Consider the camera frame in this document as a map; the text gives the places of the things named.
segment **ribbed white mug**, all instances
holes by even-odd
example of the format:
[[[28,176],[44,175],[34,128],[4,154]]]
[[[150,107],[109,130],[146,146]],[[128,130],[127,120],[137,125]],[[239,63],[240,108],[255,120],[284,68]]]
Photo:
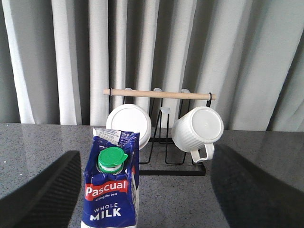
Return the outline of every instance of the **ribbed white mug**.
[[[222,136],[224,125],[219,114],[209,107],[197,107],[178,119],[172,128],[172,139],[182,151],[190,152],[194,162],[213,158],[214,146]],[[206,158],[199,149],[205,146]]]

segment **gray curtain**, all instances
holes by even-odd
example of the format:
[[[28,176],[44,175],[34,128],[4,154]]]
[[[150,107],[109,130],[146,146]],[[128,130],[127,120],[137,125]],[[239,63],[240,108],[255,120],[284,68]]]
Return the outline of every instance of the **gray curtain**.
[[[216,94],[225,129],[303,131],[303,29],[302,0],[1,0],[0,122],[105,125],[104,88],[158,87]]]

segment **green bottle cap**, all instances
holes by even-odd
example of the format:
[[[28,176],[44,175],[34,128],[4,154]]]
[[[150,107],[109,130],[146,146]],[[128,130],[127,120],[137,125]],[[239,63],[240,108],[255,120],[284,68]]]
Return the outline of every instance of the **green bottle cap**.
[[[124,161],[128,155],[119,147],[109,147],[100,151],[97,166],[102,172],[117,173],[124,167]]]

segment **wooden dowel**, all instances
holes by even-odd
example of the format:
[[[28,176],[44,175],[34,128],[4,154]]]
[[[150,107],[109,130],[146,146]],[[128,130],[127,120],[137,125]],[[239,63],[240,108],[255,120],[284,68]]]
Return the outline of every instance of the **wooden dowel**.
[[[175,98],[189,100],[209,100],[209,94],[188,94],[188,93],[172,93],[172,92],[155,92],[155,91],[140,91],[140,90],[124,90],[124,89],[104,89],[104,95],[111,96],[139,96],[139,97],[154,97],[154,98]],[[212,100],[216,99],[216,95],[212,94]]]

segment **mug holder stand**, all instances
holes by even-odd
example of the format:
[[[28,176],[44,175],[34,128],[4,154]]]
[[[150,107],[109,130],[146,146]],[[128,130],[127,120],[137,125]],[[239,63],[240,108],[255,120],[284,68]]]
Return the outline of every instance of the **mug holder stand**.
[[[207,101],[206,106],[210,107],[212,94]],[[152,106],[149,116],[153,113],[154,103],[156,98],[152,98]],[[160,107],[162,107],[163,98],[161,99]],[[126,103],[126,97],[123,97],[123,104]],[[184,105],[184,99],[180,101],[180,109],[178,118],[181,117],[182,107]],[[190,110],[191,100],[188,100],[188,112]],[[150,138],[147,145],[139,152],[139,174],[140,175],[170,175],[170,176],[205,176],[206,169],[202,162],[195,163],[192,160],[191,154],[181,151],[177,148],[169,137],[169,119],[170,113],[167,113],[167,126],[165,137],[161,137],[161,124],[162,116],[165,114],[161,108],[159,108],[157,121],[153,133],[153,137]]]

